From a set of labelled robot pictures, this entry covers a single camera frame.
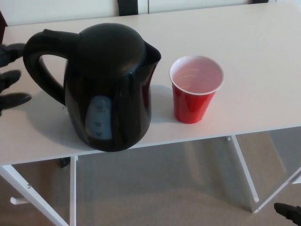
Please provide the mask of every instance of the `floor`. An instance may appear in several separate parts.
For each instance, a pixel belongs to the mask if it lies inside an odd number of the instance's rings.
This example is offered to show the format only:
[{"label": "floor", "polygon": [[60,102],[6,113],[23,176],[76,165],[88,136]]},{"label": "floor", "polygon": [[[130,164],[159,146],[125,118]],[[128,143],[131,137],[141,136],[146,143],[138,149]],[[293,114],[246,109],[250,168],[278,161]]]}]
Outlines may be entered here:
[{"label": "floor", "polygon": [[[238,137],[259,197],[283,181],[285,170],[268,133]],[[69,168],[57,160],[16,169],[68,221]],[[225,138],[79,157],[79,226],[290,226],[274,202],[301,204],[301,184],[289,185],[259,213],[247,207],[241,175]],[[1,226],[52,226],[0,178]]]}]

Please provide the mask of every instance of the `table leg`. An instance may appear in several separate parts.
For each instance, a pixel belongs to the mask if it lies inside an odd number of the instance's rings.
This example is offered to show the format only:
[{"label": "table leg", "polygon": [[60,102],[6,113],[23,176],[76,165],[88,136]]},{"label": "table leg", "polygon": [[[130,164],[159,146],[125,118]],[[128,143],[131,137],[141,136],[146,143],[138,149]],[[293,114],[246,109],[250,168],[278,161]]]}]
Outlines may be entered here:
[{"label": "table leg", "polygon": [[0,175],[23,195],[28,202],[32,203],[54,223],[55,226],[69,226],[12,165],[0,166]]},{"label": "table leg", "polygon": [[77,156],[70,161],[70,226],[76,226],[76,161]]},{"label": "table leg", "polygon": [[298,180],[298,176],[301,173],[301,167],[293,174],[291,175],[289,178],[287,178],[285,181],[283,181],[283,183],[280,186],[276,186],[273,189],[273,193],[267,195],[264,198],[259,199],[258,194],[256,192],[254,183],[252,181],[252,177],[250,175],[250,172],[248,170],[248,167],[246,165],[245,159],[243,157],[243,154],[241,152],[241,149],[239,147],[238,141],[236,139],[236,136],[230,136],[227,138],[227,140],[231,141],[233,143],[234,149],[235,149],[235,153],[237,155],[238,158],[238,167],[241,169],[242,176],[244,178],[245,181],[245,185],[248,189],[248,193],[250,196],[250,206],[251,206],[251,210],[253,213],[258,212],[261,208],[263,208],[269,201],[271,201],[271,199],[273,197],[275,197],[286,185],[288,185],[289,183]]}]

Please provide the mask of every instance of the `red solo cup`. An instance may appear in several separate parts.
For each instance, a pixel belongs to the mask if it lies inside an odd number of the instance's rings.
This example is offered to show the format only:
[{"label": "red solo cup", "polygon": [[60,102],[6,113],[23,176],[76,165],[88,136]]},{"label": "red solo cup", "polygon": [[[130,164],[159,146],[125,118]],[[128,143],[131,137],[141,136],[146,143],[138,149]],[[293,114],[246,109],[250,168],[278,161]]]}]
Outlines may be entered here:
[{"label": "red solo cup", "polygon": [[222,86],[221,67],[203,56],[185,56],[169,70],[173,83],[174,115],[184,123],[200,121],[215,92]]}]

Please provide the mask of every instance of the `table top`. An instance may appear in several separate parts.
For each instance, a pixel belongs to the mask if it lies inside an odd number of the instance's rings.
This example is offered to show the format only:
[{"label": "table top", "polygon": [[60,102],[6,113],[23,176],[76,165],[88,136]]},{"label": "table top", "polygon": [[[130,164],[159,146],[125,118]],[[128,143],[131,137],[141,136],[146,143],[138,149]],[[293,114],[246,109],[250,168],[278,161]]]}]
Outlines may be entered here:
[{"label": "table top", "polygon": [[[294,3],[12,26],[3,43],[27,42],[46,28],[80,32],[105,22],[134,28],[162,54],[151,81],[151,124],[132,148],[301,126],[301,14]],[[170,65],[187,55],[209,57],[225,74],[203,120],[191,125],[174,118],[168,77]],[[65,61],[44,58],[63,82]],[[0,118],[0,165],[99,152],[77,137],[66,110],[34,83],[22,59],[1,72],[11,69],[23,75],[4,93],[29,92],[33,99]]]}]

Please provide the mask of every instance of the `cup rim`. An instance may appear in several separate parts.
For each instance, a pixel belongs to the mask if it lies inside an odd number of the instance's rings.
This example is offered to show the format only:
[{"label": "cup rim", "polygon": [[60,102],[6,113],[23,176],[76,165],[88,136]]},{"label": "cup rim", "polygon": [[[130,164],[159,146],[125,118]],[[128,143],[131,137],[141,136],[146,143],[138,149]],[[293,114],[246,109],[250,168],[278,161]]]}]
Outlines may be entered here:
[{"label": "cup rim", "polygon": [[[172,70],[173,66],[174,66],[176,63],[178,63],[180,60],[183,60],[183,59],[185,59],[185,58],[199,58],[199,59],[202,58],[202,59],[207,59],[207,60],[210,60],[211,62],[213,62],[213,63],[221,70],[221,73],[222,73],[222,81],[221,81],[221,83],[219,84],[219,86],[216,87],[215,89],[209,91],[209,92],[206,92],[206,93],[193,93],[193,92],[186,91],[186,90],[182,89],[181,87],[179,87],[179,86],[174,82],[174,80],[173,80],[173,77],[172,77],[172,75],[171,75],[171,70]],[[181,91],[183,91],[183,92],[185,92],[185,93],[191,94],[191,95],[202,96],[202,95],[208,95],[208,94],[211,94],[211,93],[216,92],[216,91],[223,85],[225,76],[224,76],[224,72],[223,72],[223,70],[222,70],[222,67],[221,67],[217,62],[215,62],[214,60],[212,60],[212,59],[210,59],[210,58],[208,58],[208,57],[205,57],[205,56],[195,56],[195,55],[190,55],[190,56],[183,56],[183,57],[181,57],[181,58],[179,58],[179,59],[177,59],[176,61],[173,62],[173,64],[172,64],[172,65],[170,66],[170,68],[169,68],[169,79],[170,79],[170,81],[172,82],[172,84],[173,84],[174,86],[176,86],[179,90],[181,90]]]}]

